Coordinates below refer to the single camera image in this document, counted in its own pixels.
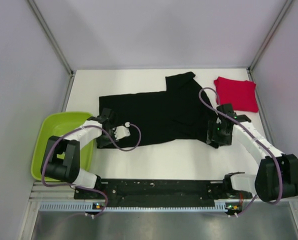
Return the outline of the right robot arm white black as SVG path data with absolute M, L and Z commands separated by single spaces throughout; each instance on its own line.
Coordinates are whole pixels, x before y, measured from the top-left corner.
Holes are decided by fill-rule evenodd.
M 234 112 L 230 103 L 215 110 L 218 119 L 208 123 L 207 142 L 230 146 L 238 141 L 258 166 L 256 174 L 244 171 L 224 176 L 222 192 L 234 198 L 240 191 L 257 195 L 264 202 L 298 196 L 298 158 L 274 147 L 246 115 Z

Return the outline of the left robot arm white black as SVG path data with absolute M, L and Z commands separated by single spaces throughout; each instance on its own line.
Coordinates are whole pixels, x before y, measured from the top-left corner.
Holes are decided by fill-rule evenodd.
M 60 181 L 59 186 L 74 185 L 85 188 L 91 198 L 98 198 L 103 191 L 99 177 L 81 168 L 80 152 L 89 143 L 96 140 L 103 148 L 118 141 L 118 127 L 114 126 L 115 114 L 104 108 L 97 117 L 89 117 L 81 126 L 64 134 L 51 136 L 46 145 L 41 164 L 41 182 L 46 187 L 45 177 Z

